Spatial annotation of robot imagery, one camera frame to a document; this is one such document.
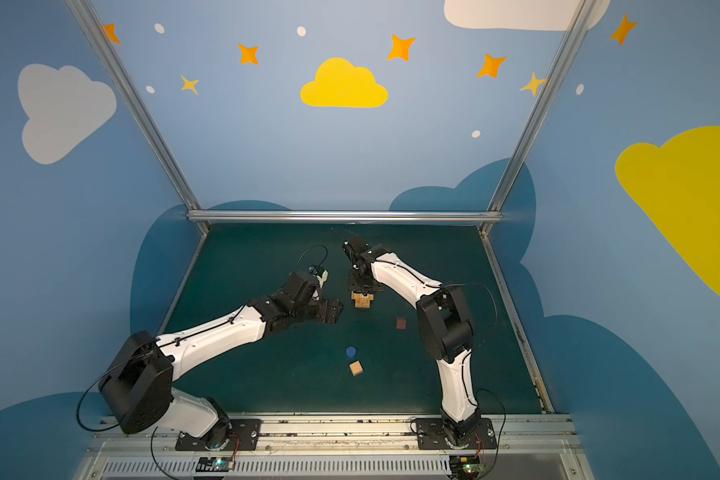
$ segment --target dark green mat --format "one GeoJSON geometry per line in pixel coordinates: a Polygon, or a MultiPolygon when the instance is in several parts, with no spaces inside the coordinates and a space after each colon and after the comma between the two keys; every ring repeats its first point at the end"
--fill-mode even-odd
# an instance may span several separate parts
{"type": "MultiPolygon", "coordinates": [[[[477,230],[472,226],[353,225],[371,244],[384,244],[423,274],[446,283],[485,283],[464,288],[476,321],[472,355],[474,388],[501,398],[508,413],[540,413],[539,401],[500,300],[477,230]]],[[[176,388],[215,398],[231,412],[405,412],[439,413],[438,368],[418,338],[416,312],[389,288],[370,310],[355,309],[347,290],[348,259],[342,241],[327,225],[218,224],[202,248],[167,332],[179,331],[231,312],[254,296],[274,293],[310,245],[324,244],[328,258],[325,292],[345,305],[336,325],[306,322],[240,346],[185,374],[176,388]],[[397,330],[395,319],[408,320],[397,330]],[[364,372],[352,376],[346,348],[357,349],[364,372]]],[[[324,251],[310,250],[302,265],[324,251]]],[[[483,412],[500,413],[487,394],[483,412]]]]}

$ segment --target black mounting plate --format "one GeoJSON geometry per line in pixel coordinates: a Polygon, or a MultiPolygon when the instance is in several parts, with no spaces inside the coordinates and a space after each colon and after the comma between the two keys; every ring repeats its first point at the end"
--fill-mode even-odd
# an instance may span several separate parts
{"type": "MultiPolygon", "coordinates": [[[[445,441],[445,430],[443,430],[442,418],[415,418],[411,424],[411,428],[415,428],[418,434],[419,450],[451,450],[452,447],[445,441]]],[[[478,447],[476,437],[480,436],[486,450],[495,450],[498,448],[496,443],[496,433],[494,432],[494,424],[490,418],[481,418],[480,425],[470,434],[469,444],[467,448],[475,450],[478,447]]]]}
{"type": "MultiPolygon", "coordinates": [[[[230,424],[232,425],[232,432],[240,437],[240,446],[237,446],[237,438],[231,436],[220,452],[234,452],[235,448],[237,448],[238,452],[256,450],[262,421],[258,418],[230,418],[230,424]]],[[[185,433],[179,434],[179,438],[176,440],[176,451],[208,452],[197,437],[185,433]]]]}

